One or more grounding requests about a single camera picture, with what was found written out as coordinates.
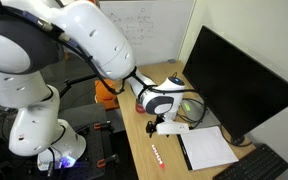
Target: wall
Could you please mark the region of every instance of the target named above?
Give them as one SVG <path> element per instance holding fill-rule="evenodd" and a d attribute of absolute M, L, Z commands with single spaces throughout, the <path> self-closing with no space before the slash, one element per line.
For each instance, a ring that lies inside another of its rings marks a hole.
<path fill-rule="evenodd" d="M 202 25 L 288 80 L 288 1 L 196 0 L 179 58 L 184 63 Z M 270 145 L 288 161 L 288 108 L 248 137 Z M 288 179 L 288 170 L 282 179 Z"/>

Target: orange object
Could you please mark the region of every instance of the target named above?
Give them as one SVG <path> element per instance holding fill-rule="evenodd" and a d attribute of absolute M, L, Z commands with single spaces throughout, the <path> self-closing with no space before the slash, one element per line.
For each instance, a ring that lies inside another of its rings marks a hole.
<path fill-rule="evenodd" d="M 114 81 L 109 79 L 105 79 L 104 81 L 106 82 L 106 84 L 108 84 L 111 88 L 114 89 Z M 120 107 L 116 95 L 110 93 L 100 80 L 95 81 L 95 86 L 96 102 L 104 103 L 106 110 L 116 109 Z"/>

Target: blue light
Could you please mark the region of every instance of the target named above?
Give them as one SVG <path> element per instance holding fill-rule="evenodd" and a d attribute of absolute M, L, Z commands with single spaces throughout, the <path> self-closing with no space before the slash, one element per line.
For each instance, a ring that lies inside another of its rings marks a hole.
<path fill-rule="evenodd" d="M 63 168 L 68 168 L 68 167 L 72 167 L 75 164 L 76 159 L 72 158 L 71 156 L 66 156 L 66 157 L 63 157 L 61 161 L 62 161 Z"/>

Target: sheet of paper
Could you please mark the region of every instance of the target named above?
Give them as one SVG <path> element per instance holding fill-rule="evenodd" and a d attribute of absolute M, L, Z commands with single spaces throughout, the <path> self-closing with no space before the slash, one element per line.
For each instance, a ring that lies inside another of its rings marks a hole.
<path fill-rule="evenodd" d="M 192 130 L 181 138 L 193 170 L 238 161 L 217 126 Z"/>

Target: whiteboard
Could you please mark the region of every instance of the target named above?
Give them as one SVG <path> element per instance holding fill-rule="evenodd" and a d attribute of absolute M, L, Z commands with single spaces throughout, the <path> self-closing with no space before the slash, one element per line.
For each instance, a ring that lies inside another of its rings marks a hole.
<path fill-rule="evenodd" d="M 194 0 L 100 1 L 133 47 L 136 65 L 178 60 Z"/>

